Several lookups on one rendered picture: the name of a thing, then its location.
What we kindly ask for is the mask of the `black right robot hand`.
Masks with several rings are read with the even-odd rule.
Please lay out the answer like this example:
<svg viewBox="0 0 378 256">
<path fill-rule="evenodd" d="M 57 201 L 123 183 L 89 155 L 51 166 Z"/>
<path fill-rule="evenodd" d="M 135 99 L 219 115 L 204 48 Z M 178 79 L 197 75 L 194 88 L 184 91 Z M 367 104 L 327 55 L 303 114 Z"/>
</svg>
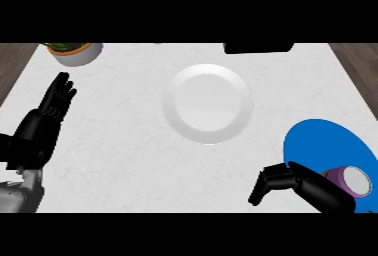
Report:
<svg viewBox="0 0 378 256">
<path fill-rule="evenodd" d="M 271 191 L 287 189 L 291 189 L 322 213 L 356 211 L 355 197 L 319 173 L 293 161 L 263 168 L 248 202 L 257 206 Z"/>
</svg>

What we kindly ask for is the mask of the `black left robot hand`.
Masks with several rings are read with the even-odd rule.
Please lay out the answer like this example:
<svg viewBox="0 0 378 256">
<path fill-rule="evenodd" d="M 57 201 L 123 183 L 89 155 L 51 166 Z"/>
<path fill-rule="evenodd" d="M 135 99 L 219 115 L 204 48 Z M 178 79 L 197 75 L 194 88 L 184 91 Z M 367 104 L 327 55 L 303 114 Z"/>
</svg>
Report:
<svg viewBox="0 0 378 256">
<path fill-rule="evenodd" d="M 39 107 L 27 113 L 14 135 L 0 133 L 0 163 L 6 163 L 8 170 L 39 170 L 45 167 L 76 94 L 70 74 L 61 72 Z"/>
</svg>

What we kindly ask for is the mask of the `purple can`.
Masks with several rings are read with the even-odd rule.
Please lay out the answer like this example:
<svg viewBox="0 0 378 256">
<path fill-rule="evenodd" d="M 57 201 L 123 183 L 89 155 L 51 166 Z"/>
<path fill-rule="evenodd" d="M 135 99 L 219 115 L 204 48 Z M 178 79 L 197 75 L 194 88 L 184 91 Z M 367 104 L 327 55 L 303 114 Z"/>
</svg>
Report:
<svg viewBox="0 0 378 256">
<path fill-rule="evenodd" d="M 341 166 L 324 171 L 322 175 L 355 198 L 364 198 L 371 194 L 373 182 L 361 168 Z"/>
</svg>

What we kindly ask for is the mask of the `blue round plate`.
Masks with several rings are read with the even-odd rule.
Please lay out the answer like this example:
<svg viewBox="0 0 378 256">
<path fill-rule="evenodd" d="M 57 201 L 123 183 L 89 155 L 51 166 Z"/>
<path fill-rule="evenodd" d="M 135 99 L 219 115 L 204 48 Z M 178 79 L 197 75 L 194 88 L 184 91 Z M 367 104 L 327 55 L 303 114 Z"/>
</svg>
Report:
<svg viewBox="0 0 378 256">
<path fill-rule="evenodd" d="M 378 213 L 378 157 L 346 127 L 324 119 L 297 123 L 284 141 L 284 161 L 297 162 L 321 175 L 341 166 L 361 168 L 370 176 L 373 191 L 367 197 L 355 198 L 355 212 Z"/>
</svg>

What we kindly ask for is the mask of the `white oval plate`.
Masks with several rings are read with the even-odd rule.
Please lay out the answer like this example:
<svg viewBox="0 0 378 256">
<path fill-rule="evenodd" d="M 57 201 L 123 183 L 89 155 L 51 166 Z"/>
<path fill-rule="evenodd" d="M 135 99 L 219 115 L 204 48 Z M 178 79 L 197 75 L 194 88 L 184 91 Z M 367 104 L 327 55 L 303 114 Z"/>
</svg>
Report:
<svg viewBox="0 0 378 256">
<path fill-rule="evenodd" d="M 232 140 L 253 116 L 250 86 L 241 76 L 216 64 L 197 64 L 172 78 L 163 112 L 178 134 L 203 145 Z"/>
</svg>

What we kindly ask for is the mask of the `potted plant in white pot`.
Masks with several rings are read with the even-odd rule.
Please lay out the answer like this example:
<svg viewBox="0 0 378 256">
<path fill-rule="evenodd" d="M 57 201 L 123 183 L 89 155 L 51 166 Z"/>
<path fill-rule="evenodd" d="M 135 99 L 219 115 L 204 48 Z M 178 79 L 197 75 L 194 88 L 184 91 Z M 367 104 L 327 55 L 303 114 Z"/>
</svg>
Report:
<svg viewBox="0 0 378 256">
<path fill-rule="evenodd" d="M 88 65 L 99 57 L 104 49 L 102 43 L 85 43 L 80 48 L 65 52 L 57 51 L 51 44 L 45 46 L 58 62 L 67 67 Z"/>
</svg>

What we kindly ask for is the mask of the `black appliance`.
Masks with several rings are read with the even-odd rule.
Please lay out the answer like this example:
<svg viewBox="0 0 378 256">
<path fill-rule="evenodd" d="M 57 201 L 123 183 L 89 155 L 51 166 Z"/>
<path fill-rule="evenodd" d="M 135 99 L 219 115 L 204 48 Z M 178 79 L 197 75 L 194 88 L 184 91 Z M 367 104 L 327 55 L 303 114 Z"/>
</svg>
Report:
<svg viewBox="0 0 378 256">
<path fill-rule="evenodd" d="M 293 43 L 225 43 L 226 54 L 256 54 L 288 52 L 293 49 Z"/>
</svg>

